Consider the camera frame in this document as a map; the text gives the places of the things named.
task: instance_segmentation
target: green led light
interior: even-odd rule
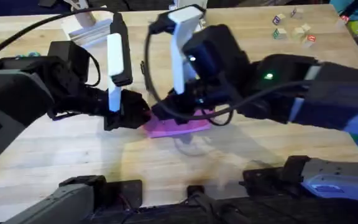
[[[266,74],[264,79],[272,80],[273,79],[273,74],[271,74],[271,73]]]

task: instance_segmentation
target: wooden table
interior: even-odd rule
[[[307,22],[317,38],[310,49],[294,40],[273,40],[274,15],[289,14],[290,6],[211,9],[209,24],[227,24],[251,60],[274,53],[310,55],[358,68],[358,48],[346,28],[337,29],[338,16],[330,5],[302,6],[303,20],[287,19],[287,32]],[[147,26],[161,12],[124,12],[131,43],[134,84],[144,94],[139,63],[143,59]],[[48,16],[0,17],[0,42]],[[65,40],[60,21],[49,23],[14,42],[0,57],[38,51],[46,55],[52,40]],[[162,96],[171,89],[170,36],[152,39],[151,71]],[[106,74],[106,43],[89,51]],[[96,79],[91,65],[90,82]],[[106,88],[105,80],[100,88]],[[52,122],[46,116],[27,128],[0,156],[0,221],[21,212],[52,193],[57,184],[77,175],[102,174],[108,181],[141,179],[144,205],[177,203],[190,184],[216,186],[222,197],[244,169],[281,166],[290,155],[309,155],[334,161],[358,161],[358,148],[347,133],[300,125],[282,125],[236,115],[223,128],[172,138],[149,139],[142,128],[103,131],[102,118],[76,116]],[[225,197],[238,196],[235,190]]]

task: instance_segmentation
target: pink cloth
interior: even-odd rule
[[[201,111],[197,111],[195,115],[201,115]],[[160,121],[152,114],[151,120],[143,125],[143,128],[146,130],[148,137],[160,138],[207,130],[211,128],[211,124],[207,120],[197,120],[189,121],[187,124],[177,125],[174,119]]]

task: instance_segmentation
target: toy block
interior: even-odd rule
[[[307,35],[302,41],[302,46],[308,48],[311,47],[314,43],[316,43],[316,37],[313,35]]]
[[[303,9],[298,9],[295,7],[291,12],[291,17],[295,19],[302,19],[303,18]]]
[[[302,27],[297,27],[293,30],[292,36],[296,40],[301,40],[305,36],[305,31],[302,29]]]
[[[273,33],[273,38],[276,40],[286,39],[287,32],[283,28],[277,28],[277,29],[275,29],[275,31]]]
[[[309,33],[311,30],[311,27],[309,26],[309,24],[303,24],[301,27],[306,34]]]
[[[283,20],[285,19],[285,15],[284,14],[278,14],[274,17],[273,19],[273,23],[275,25],[278,25],[279,23],[283,22]]]
[[[341,28],[345,26],[349,22],[349,18],[347,16],[341,16],[336,22],[336,27]]]

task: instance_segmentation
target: wire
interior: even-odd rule
[[[125,222],[132,217],[135,214],[135,212],[131,211],[128,215],[124,217],[124,219],[121,221],[121,224],[125,224]]]
[[[201,112],[202,112],[203,115],[207,115],[207,113],[204,110],[201,110]],[[215,125],[215,126],[225,126],[225,125],[228,125],[231,122],[231,120],[233,119],[233,114],[234,114],[234,111],[230,111],[229,116],[227,117],[227,120],[223,124],[217,123],[211,118],[208,118],[207,121],[209,123],[211,123],[212,125]]]
[[[128,11],[133,11],[133,9],[129,6],[128,0],[122,0],[122,1],[127,6]]]
[[[297,81],[297,82],[289,82],[289,83],[284,83],[284,84],[280,84],[280,85],[276,85],[274,87],[271,87],[269,89],[266,90],[262,90],[252,96],[249,96],[247,98],[244,98],[242,101],[236,103],[235,105],[229,106],[225,109],[216,111],[214,113],[210,113],[210,114],[204,114],[204,115],[199,115],[199,116],[189,116],[187,114],[182,114],[182,113],[178,113],[176,111],[174,111],[173,109],[169,108],[162,100],[161,97],[158,95],[154,84],[153,84],[153,80],[152,77],[150,76],[150,70],[149,70],[149,47],[150,47],[150,40],[151,40],[151,30],[149,29],[147,36],[146,36],[146,40],[145,40],[145,49],[144,49],[144,62],[145,62],[145,82],[149,84],[149,92],[153,95],[153,97],[155,98],[155,100],[157,101],[157,103],[170,115],[177,117],[177,118],[181,118],[184,120],[201,120],[201,119],[210,119],[210,118],[214,118],[217,116],[220,116],[222,114],[225,113],[229,113],[233,110],[236,110],[238,108],[240,108],[241,106],[250,103],[260,97],[263,97],[265,95],[268,95],[270,93],[273,93],[275,91],[278,90],[283,90],[285,88],[289,88],[289,87],[294,87],[294,86],[302,86],[302,85],[311,85],[312,84],[312,80],[302,80],[302,81]]]
[[[46,24],[48,22],[52,22],[52,21],[55,21],[57,19],[72,16],[72,15],[82,13],[82,12],[93,12],[93,11],[106,11],[106,12],[117,13],[116,11],[110,10],[108,8],[98,7],[98,8],[80,9],[80,10],[77,10],[77,11],[73,11],[73,12],[69,12],[69,13],[65,13],[65,14],[60,14],[60,15],[57,15],[57,16],[52,16],[52,17],[49,17],[47,19],[38,21],[35,24],[30,25],[30,26],[20,30],[19,32],[17,32],[13,36],[11,36],[10,38],[2,41],[0,43],[0,51],[3,48],[5,48],[6,46],[8,46],[9,44],[11,44],[12,42],[14,42],[15,40],[17,40],[19,37],[23,36],[24,34],[28,33],[29,31],[31,31],[31,30],[39,27],[39,26],[42,26],[42,25],[44,25],[44,24]]]
[[[97,69],[97,71],[98,71],[98,80],[96,81],[96,83],[94,83],[94,84],[92,84],[92,85],[88,85],[88,86],[90,86],[90,87],[96,87],[96,86],[99,85],[100,79],[101,79],[100,66],[99,66],[99,63],[98,63],[97,59],[94,58],[92,54],[89,53],[89,56],[92,58],[92,61],[93,61],[93,63],[94,63],[94,66],[96,67],[96,69]]]

